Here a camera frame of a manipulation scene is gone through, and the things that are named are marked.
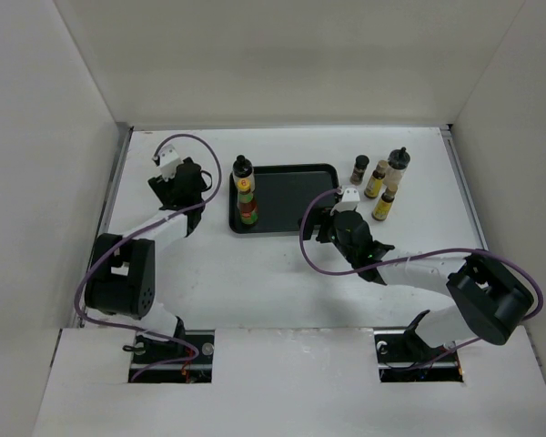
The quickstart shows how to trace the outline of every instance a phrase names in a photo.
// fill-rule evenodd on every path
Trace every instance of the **black bottle cap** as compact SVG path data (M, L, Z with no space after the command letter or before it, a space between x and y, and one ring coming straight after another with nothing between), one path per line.
M397 170L404 170L409 166L410 155L406 147L394 149L389 155L389 165Z
M248 178L253 172L253 164L245 158L245 155L238 155L233 163L233 173L237 178Z
M366 155L358 155L356 157L356 167L360 170L365 170L369 163L370 158L368 158Z

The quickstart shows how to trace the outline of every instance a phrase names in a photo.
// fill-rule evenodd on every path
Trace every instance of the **black tray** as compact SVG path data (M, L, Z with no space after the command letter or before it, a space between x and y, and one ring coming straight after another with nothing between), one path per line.
M254 167L258 220L243 225L237 207L237 188L232 174L228 190L228 224L237 234L299 232L299 219L309 202L322 191L338 187L338 173L330 164ZM312 211L333 207L336 200L323 198Z

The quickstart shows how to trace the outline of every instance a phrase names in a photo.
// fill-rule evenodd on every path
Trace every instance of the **bottle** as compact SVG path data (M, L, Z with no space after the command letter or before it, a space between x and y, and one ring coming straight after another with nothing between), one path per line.
M386 169L386 177L384 183L399 184L404 175L405 170L409 166L410 155L406 147L392 150L389 155L389 167Z
M354 185L360 185L366 172L370 159L366 155L358 155L356 157L356 164L354 164L354 170L352 176L349 177L349 181Z
M238 180L238 211L243 225L252 226L257 223L258 210L255 195L251 190L251 181L248 178Z
M233 180L235 186L242 178L247 178L251 183L251 191L255 191L255 172L253 164L245 158L245 155L238 155L237 160L233 164Z
M388 184L386 191L382 194L379 203L376 204L374 211L372 211L372 217L378 221L386 220L389 215L390 208L392 208L392 202L394 196L397 194L399 187L396 184Z
M364 195L367 198L377 198L382 188L382 179L384 179L386 168L389 166L389 163L384 159L379 161L376 169L372 172L368 185L364 190Z

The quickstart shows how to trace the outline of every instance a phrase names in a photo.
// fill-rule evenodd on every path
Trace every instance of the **cable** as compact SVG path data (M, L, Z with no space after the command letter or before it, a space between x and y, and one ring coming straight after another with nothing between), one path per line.
M151 336L154 336L154 337L158 337L159 339L162 339L162 340L169 340L169 341L173 341L174 343L178 343L178 344L181 344L183 346L185 346L186 348L188 348L189 350L191 350L193 352L193 355L191 357L183 357L183 358L176 358L176 359L173 359L173 360L164 360L164 361L158 361L158 362L153 362L151 364L148 364L146 367L143 367L142 369L140 369L139 371L137 371L132 377L131 377L131 381L133 381L135 378L137 378L140 374L142 374L144 371L147 371L148 369L151 369L152 367L156 367L157 365L159 364L168 364L168 363L173 363L173 362L181 362L181 361L192 361L194 360L199 354L200 352L198 351L198 348L196 346L194 346L193 344L187 342L187 341L184 341L184 340L181 340L181 339L178 339L176 337L171 337L169 335L165 335L165 334L160 334L158 332L153 332L153 331L150 331L150 330L145 330L143 328L140 328L138 326L134 326L134 325L128 325L128 324L125 324L125 323L114 323L114 322L111 322L111 321L106 321L106 320L98 320L98 319L93 319L91 317L89 317L86 312L81 308L81 298L83 296L83 289L85 288L85 285L87 284L87 282L91 279L91 277L94 275L94 273L97 271L97 269L99 269L99 267L101 267L101 265L109 258L111 257L114 252L116 250L118 250L119 248L121 248L122 246L124 246L125 244L128 243L128 241L130 241L131 239L134 239L135 237L137 237L138 235L141 235L143 234L144 232L148 232L149 230L151 229L154 229L158 226L160 226L161 224L165 223L166 221L168 220L171 220L173 219L174 217L176 216L179 216L181 214L185 214L189 211L192 211L194 209L198 209L198 208L202 208L204 207L208 202L210 202L218 193L218 191L220 190L220 185L222 183L222 169L220 167L220 161L218 161L218 157L217 157L217 154L215 153L215 151L212 149L212 147L202 138L200 137L197 137L195 135L191 135L191 134L175 134L175 135L171 135L170 137L166 138L164 141L162 141L160 143L160 145L157 147L156 149L156 152L154 153L154 158L157 156L157 154L159 153L159 151L162 149L162 147L170 140L172 139L176 139L176 138L192 138L196 141L198 141L199 143L201 143L202 145L204 145L204 147L206 147L208 149L208 151L210 152L210 154L212 155L212 158L215 160L215 164L217 165L217 171L218 171L218 182L217 182L217 186L215 188L215 190L212 192L212 194L206 199L206 200L203 200L202 202L200 203L197 203L196 205L193 205L191 207L186 207L186 208L182 208L178 211L175 211L173 214L170 214L167 218L165 219L161 219L157 222L154 222L150 225L147 225L141 229L138 229L134 232L132 232L131 234L129 234L128 236L126 237L123 237L121 240L119 240L111 249L109 249L106 253L103 254L103 256L101 258L99 258L90 268L89 270L86 272L85 276L81 279L81 281L79 282L79 285L77 286L76 288L76 291L75 291L75 298L74 298L74 301L73 301L73 306L75 307L75 312L77 313L77 315L85 320L85 321L88 321L90 323L94 323L95 325L101 325L101 326L108 326L108 327L112 327L112 328L121 328L121 329L124 329L124 330L133 330L135 332L143 332L145 331L146 332L146 335L151 335Z
M440 250L433 250L432 252L426 252L426 253L420 253L418 255L414 255L412 257L404 257L404 258L396 258L396 259L389 259L388 261L381 261L377 262L376 264L371 264L369 266L361 267L359 269L353 269L353 270L346 270L346 271L328 271L324 269L320 269L318 266L316 266L311 259L309 259L308 254L306 253L306 248L304 245L304 231L306 226L306 221L308 219L309 213L313 209L313 207L324 197L334 195L339 193L339 189L330 189L328 191L324 191L320 195L318 195L316 198L314 198L308 205L305 214L303 215L303 219L301 220L301 226L299 227L299 248L301 249L301 254L303 255L303 258L305 261L309 264L311 268L313 268L317 273L321 273L322 275L329 275L329 276L346 276L346 275L353 275L355 273L361 273L362 271L367 271L371 269L377 269L378 267L384 267L389 266L392 264L396 264L398 262L408 262L408 261L414 261L417 259L425 259L429 257L434 257L437 255L444 255L447 253L471 253L476 255L481 255L483 257L487 257L490 259L495 259L502 264L514 269L518 273L520 273L534 288L534 291L536 292L536 308L528 314L526 317L523 318L523 320L529 320L532 317L535 317L538 315L538 313L542 310L544 307L544 295L542 294L542 290L540 288L540 285L538 285L538 282L524 269L522 269L520 266L516 265L515 263L511 262L509 259L505 259L504 257L501 257L500 255L495 255L493 253L488 252L487 250L482 249L467 249L467 248L451 248L451 249L440 249ZM470 344L481 340L480 338L472 339L464 341L462 344L457 345L455 348L449 349L446 352L443 352L441 355L438 355L434 359L421 363L413 365L406 370L413 371L416 369L422 369L424 367L427 367L431 365L433 362L440 360L443 357L446 357L447 355L450 355L457 351L458 349L461 349L465 346L469 346Z

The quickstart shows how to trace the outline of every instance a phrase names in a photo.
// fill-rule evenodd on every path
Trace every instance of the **screw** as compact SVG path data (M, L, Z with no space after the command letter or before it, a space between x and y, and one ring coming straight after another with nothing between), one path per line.
M136 343L136 346L134 346L134 355L143 355L146 353L146 351L144 350L144 343L142 343L141 341Z
M389 344L387 342L381 340L376 343L376 350L379 352L380 355L386 355L387 353L389 353L386 349L388 346Z
M203 355L212 355L215 351L215 347L212 343L204 343L202 345L202 354Z

